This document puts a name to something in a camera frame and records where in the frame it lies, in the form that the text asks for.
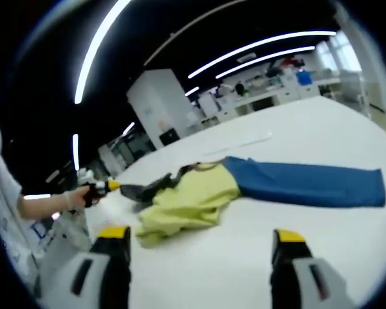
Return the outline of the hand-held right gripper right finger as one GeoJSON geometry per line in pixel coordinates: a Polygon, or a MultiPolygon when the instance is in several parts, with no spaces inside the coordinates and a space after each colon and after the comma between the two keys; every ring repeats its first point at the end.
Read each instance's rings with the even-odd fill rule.
{"type": "Polygon", "coordinates": [[[273,231],[272,308],[354,308],[344,278],[323,258],[314,257],[305,238],[273,231]]]}

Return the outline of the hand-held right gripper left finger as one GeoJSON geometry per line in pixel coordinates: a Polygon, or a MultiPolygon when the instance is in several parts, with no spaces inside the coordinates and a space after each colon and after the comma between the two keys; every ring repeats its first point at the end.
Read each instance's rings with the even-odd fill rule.
{"type": "Polygon", "coordinates": [[[103,230],[88,251],[65,252],[43,261],[42,308],[128,308],[131,289],[131,229],[103,230]]]}

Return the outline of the person's left hand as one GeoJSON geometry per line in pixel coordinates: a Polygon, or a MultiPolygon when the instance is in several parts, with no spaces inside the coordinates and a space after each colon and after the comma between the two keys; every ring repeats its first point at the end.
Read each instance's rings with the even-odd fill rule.
{"type": "Polygon", "coordinates": [[[81,186],[72,191],[65,191],[65,198],[69,211],[83,209],[86,206],[86,194],[89,192],[89,186],[81,186]]]}

